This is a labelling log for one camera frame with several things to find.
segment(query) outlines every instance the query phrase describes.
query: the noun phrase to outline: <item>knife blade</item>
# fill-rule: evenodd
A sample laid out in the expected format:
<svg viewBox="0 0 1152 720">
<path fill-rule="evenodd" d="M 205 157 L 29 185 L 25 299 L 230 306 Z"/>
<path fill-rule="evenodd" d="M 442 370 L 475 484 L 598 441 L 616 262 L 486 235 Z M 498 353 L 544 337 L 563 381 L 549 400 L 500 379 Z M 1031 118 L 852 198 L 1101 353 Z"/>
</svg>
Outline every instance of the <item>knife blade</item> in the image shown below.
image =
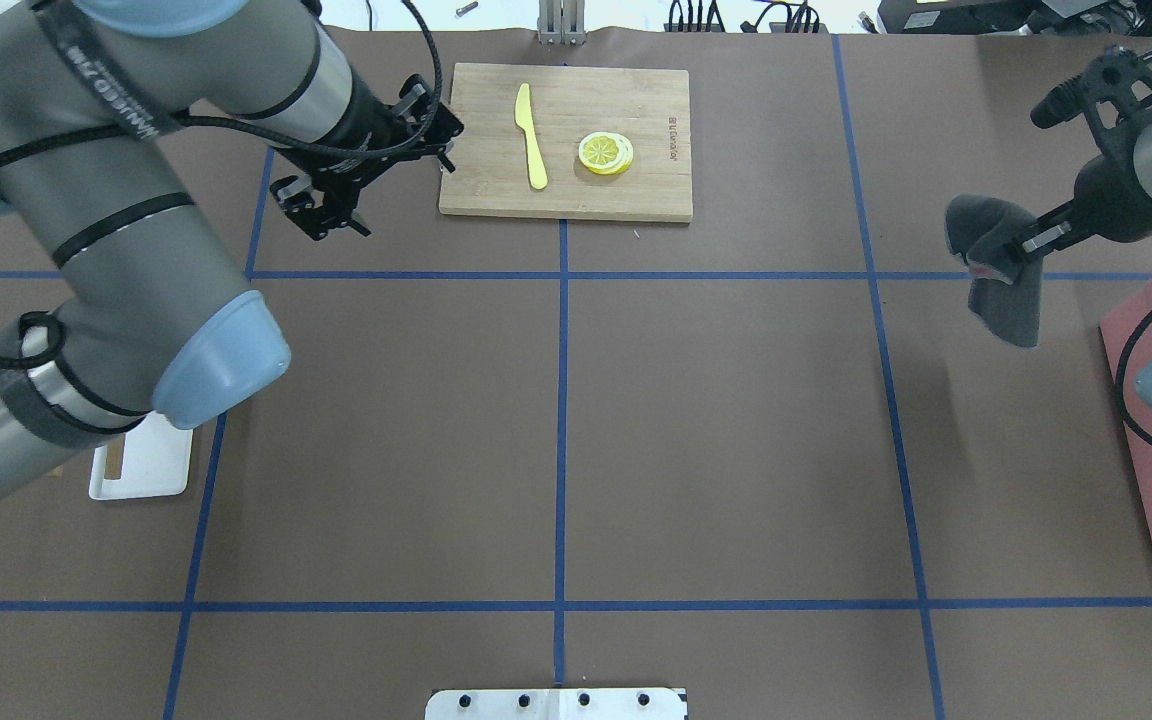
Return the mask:
<svg viewBox="0 0 1152 720">
<path fill-rule="evenodd" d="M 535 190 L 544 190 L 550 183 L 550 174 L 545 173 L 545 161 L 540 158 L 540 145 L 536 143 L 536 128 L 531 122 L 530 83 L 518 86 L 518 96 L 513 101 L 513 123 L 526 137 L 526 182 Z"/>
</svg>

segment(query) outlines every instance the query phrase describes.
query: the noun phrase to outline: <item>lemon slice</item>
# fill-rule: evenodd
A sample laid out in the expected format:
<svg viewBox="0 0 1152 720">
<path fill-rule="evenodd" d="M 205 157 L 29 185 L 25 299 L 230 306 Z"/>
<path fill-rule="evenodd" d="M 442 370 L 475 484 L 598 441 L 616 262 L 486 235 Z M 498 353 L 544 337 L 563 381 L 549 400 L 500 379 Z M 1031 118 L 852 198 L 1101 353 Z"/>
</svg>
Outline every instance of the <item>lemon slice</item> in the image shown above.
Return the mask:
<svg viewBox="0 0 1152 720">
<path fill-rule="evenodd" d="M 581 165 L 599 176 L 616 176 L 630 169 L 634 145 L 620 132 L 590 132 L 577 149 Z"/>
</svg>

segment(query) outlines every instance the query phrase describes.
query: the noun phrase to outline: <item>white mounting plate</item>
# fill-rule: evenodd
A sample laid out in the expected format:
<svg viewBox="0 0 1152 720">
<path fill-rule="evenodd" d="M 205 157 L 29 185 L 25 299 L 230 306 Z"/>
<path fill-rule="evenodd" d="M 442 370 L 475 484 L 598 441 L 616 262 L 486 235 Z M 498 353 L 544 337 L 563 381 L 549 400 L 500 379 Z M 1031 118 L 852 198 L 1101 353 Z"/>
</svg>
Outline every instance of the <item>white mounting plate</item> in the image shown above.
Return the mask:
<svg viewBox="0 0 1152 720">
<path fill-rule="evenodd" d="M 106 478 L 109 446 L 96 448 L 88 497 L 92 500 L 132 500 L 137 497 L 180 495 L 189 483 L 192 430 L 177 430 L 160 414 L 147 415 L 123 435 L 123 471 Z"/>
<path fill-rule="evenodd" d="M 526 697 L 526 706 L 520 698 Z M 581 705 L 582 696 L 586 705 Z M 647 703 L 643 705 L 641 697 Z M 425 720 L 685 720 L 687 691 L 670 688 L 548 688 L 441 691 Z"/>
</svg>

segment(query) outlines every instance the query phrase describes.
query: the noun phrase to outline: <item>black strap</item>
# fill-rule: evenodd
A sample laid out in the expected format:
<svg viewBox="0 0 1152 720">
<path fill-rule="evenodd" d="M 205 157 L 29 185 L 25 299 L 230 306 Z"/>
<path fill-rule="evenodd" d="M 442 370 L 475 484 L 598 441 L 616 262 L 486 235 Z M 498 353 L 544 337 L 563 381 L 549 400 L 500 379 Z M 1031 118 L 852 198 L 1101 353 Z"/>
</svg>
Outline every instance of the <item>black strap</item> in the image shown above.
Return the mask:
<svg viewBox="0 0 1152 720">
<path fill-rule="evenodd" d="M 177 120 L 142 91 L 105 50 L 91 18 L 69 0 L 35 0 L 29 9 L 65 67 L 114 115 L 127 135 L 154 141 L 180 129 Z"/>
<path fill-rule="evenodd" d="M 81 232 L 74 233 L 73 237 L 60 243 L 55 252 L 52 252 L 51 260 L 59 268 L 63 268 L 65 264 L 71 260 L 75 255 L 88 250 L 89 247 L 94 245 L 96 241 L 99 241 L 101 237 L 108 236 L 108 234 L 118 232 L 118 229 L 122 229 L 129 223 L 137 222 L 137 220 L 143 220 L 154 213 L 161 213 L 165 210 L 179 209 L 182 205 L 194 205 L 194 199 L 189 197 L 188 192 L 172 192 L 137 202 L 130 209 L 122 209 L 118 213 L 96 220 L 94 223 L 88 225 Z"/>
</svg>

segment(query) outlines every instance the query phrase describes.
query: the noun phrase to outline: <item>white label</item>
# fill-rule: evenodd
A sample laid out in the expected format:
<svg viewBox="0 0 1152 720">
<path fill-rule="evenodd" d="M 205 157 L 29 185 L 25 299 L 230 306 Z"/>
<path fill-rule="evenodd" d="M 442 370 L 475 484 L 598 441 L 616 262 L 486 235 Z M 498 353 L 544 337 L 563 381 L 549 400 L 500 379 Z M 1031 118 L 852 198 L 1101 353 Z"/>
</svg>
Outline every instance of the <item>white label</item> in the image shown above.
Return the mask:
<svg viewBox="0 0 1152 720">
<path fill-rule="evenodd" d="M 932 10 L 930 13 L 915 13 L 905 20 L 905 29 L 918 29 L 920 26 L 933 26 L 937 23 L 937 18 L 941 17 L 940 10 Z"/>
</svg>

